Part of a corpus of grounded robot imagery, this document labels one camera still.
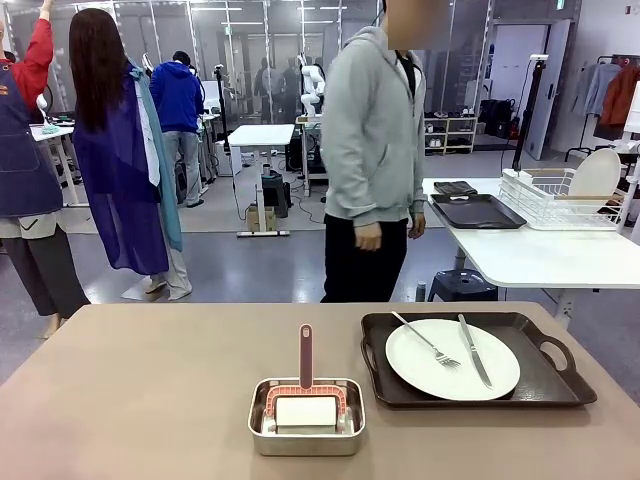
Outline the person's right hand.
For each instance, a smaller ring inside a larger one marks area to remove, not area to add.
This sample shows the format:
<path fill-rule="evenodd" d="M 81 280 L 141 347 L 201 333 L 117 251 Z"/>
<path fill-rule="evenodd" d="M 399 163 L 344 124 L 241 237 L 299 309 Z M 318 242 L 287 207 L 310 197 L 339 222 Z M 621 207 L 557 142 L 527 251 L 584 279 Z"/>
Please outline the person's right hand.
<path fill-rule="evenodd" d="M 378 222 L 368 225 L 355 226 L 355 245 L 358 249 L 374 252 L 381 248 L 382 229 Z"/>

